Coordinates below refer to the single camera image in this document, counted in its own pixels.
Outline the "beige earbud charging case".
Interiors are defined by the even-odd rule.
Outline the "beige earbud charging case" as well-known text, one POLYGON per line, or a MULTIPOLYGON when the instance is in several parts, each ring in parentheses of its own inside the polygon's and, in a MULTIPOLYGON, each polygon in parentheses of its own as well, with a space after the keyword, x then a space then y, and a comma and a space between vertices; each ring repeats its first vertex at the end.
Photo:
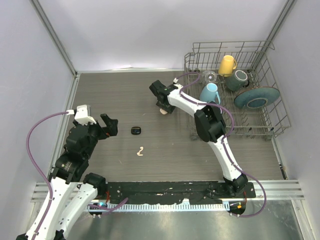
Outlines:
POLYGON ((161 108, 159 111, 160 111, 160 113, 161 113, 162 115, 167 115, 167 114, 168 114, 168 112, 167 112, 167 111, 165 111, 165 110, 164 110, 164 109, 162 109, 162 108, 161 108))

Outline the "black gold-trimmed earbud case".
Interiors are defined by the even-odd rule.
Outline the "black gold-trimmed earbud case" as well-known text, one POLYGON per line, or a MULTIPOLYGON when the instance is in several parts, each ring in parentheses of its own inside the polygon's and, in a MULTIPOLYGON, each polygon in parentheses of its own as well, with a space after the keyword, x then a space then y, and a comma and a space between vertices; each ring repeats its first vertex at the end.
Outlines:
POLYGON ((142 129, 139 126, 133 126, 130 132, 132 135, 140 135, 142 133, 142 129))

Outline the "beige earbud pair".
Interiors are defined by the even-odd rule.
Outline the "beige earbud pair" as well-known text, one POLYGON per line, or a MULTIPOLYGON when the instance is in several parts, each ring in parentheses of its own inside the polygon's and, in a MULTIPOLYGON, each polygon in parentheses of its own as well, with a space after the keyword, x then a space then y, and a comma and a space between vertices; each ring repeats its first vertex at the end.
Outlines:
POLYGON ((143 150, 144 150, 144 147, 141 146, 141 147, 139 148, 139 151, 136 153, 136 155, 139 156, 139 157, 143 156, 143 153, 142 153, 143 150))

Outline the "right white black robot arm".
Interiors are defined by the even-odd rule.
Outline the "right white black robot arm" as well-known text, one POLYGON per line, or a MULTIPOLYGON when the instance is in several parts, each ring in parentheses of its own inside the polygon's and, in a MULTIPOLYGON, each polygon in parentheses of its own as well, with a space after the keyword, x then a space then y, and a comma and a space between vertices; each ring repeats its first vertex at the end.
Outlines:
POLYGON ((221 108, 213 102, 206 103, 185 94, 177 79, 169 86, 156 80, 149 89, 157 98, 156 105, 161 110, 171 114, 179 108, 194 118, 197 135, 208 143, 221 166, 226 193, 233 198, 242 194, 248 178, 229 146, 221 108))

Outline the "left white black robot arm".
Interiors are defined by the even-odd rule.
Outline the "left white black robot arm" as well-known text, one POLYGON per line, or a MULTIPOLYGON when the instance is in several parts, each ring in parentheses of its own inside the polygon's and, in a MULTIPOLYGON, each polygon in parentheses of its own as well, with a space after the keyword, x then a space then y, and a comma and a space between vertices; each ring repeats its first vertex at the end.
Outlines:
POLYGON ((119 121, 103 113, 100 117, 105 126, 102 127, 87 112, 67 110, 62 115, 73 115, 74 127, 49 177, 44 175, 33 156, 29 156, 47 184, 48 193, 34 223, 26 233, 17 236, 18 240, 65 240, 88 204, 106 195, 105 177, 96 173, 82 175, 98 141, 118 134, 119 121))

